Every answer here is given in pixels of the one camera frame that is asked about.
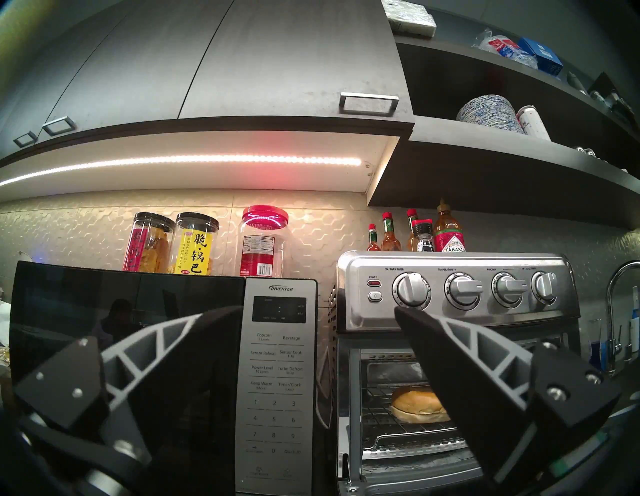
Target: hexagon tile backsplash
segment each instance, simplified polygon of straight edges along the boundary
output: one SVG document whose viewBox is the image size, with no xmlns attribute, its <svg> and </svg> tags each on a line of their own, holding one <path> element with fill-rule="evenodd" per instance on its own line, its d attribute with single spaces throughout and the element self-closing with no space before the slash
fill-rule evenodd
<svg viewBox="0 0 640 496">
<path fill-rule="evenodd" d="M 359 193 L 172 189 L 44 196 L 0 204 L 0 287 L 10 301 L 19 251 L 38 262 L 120 269 L 133 216 L 140 211 L 174 219 L 182 211 L 197 211 L 217 218 L 214 273 L 233 275 L 238 225 L 251 204 L 271 204 L 289 213 L 292 276 L 318 281 L 321 307 L 333 287 L 336 260 L 347 250 L 365 249 L 367 226 L 373 222 L 381 230 L 383 211 L 393 213 L 403 245 L 409 234 L 405 209 L 369 208 Z M 602 318 L 603 326 L 609 277 L 622 262 L 640 258 L 640 233 L 452 207 L 470 252 L 565 254 L 575 273 L 582 319 Z M 436 219 L 438 214 L 419 210 L 419 215 Z M 640 284 L 640 273 L 626 275 L 616 291 L 616 328 L 630 317 L 634 284 Z"/>
</svg>

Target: red jar lid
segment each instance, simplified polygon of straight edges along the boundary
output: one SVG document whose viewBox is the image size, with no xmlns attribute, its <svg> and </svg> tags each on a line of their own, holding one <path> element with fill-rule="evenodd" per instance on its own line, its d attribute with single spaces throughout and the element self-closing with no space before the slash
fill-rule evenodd
<svg viewBox="0 0 640 496">
<path fill-rule="evenodd" d="M 251 205 L 242 212 L 242 220 L 251 227 L 269 231 L 286 227 L 289 224 L 289 215 L 271 205 Z"/>
</svg>

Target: hamburger bun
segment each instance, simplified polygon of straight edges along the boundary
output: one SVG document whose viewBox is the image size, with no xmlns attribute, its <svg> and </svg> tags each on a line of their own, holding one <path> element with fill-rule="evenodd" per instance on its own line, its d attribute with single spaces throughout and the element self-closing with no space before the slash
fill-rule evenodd
<svg viewBox="0 0 640 496">
<path fill-rule="evenodd" d="M 401 422 L 429 424 L 451 420 L 430 388 L 400 387 L 391 397 L 391 413 Z"/>
</svg>

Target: plastic bag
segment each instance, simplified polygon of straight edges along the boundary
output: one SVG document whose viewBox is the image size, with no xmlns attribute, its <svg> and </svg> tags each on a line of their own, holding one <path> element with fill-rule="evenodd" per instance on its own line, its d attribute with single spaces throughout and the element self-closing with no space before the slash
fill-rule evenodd
<svg viewBox="0 0 640 496">
<path fill-rule="evenodd" d="M 486 28 L 476 37 L 476 44 L 474 47 L 480 48 L 480 50 L 484 50 L 485 52 L 500 54 L 503 57 L 528 65 L 533 69 L 538 68 L 538 61 L 534 56 L 526 53 L 506 36 L 492 36 L 492 34 L 492 31 L 489 28 Z"/>
</svg>

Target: oven rack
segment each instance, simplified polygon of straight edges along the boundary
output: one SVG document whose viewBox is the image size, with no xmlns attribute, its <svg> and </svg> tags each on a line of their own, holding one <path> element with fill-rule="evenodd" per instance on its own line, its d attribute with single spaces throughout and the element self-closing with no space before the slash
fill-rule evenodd
<svg viewBox="0 0 640 496">
<path fill-rule="evenodd" d="M 453 422 L 407 424 L 391 413 L 393 388 L 368 388 L 362 406 L 362 459 L 399 458 L 467 447 Z"/>
</svg>

